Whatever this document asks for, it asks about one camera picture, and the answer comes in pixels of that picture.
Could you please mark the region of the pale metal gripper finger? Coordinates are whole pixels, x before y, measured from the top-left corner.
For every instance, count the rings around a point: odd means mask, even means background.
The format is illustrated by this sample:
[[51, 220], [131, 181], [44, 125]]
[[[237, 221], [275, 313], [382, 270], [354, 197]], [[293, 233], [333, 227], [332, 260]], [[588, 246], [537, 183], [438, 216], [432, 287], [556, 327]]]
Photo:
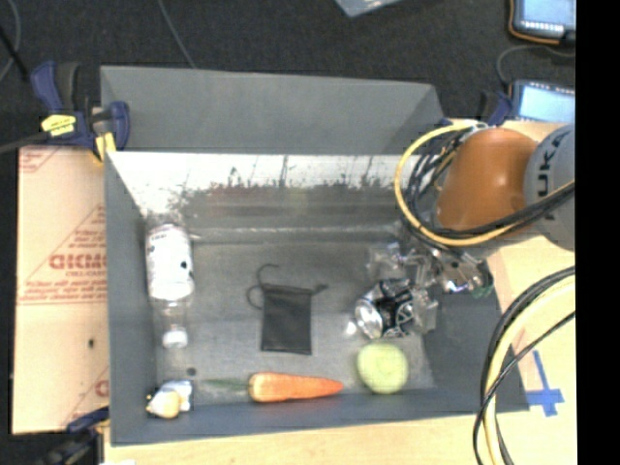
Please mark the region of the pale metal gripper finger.
[[409, 327], [417, 333], [428, 333], [436, 328], [438, 299], [430, 287], [413, 285], [409, 288], [411, 305], [408, 307]]
[[372, 280], [418, 280], [425, 267], [423, 255], [415, 249], [404, 253], [395, 241], [376, 243], [368, 248], [366, 268]]

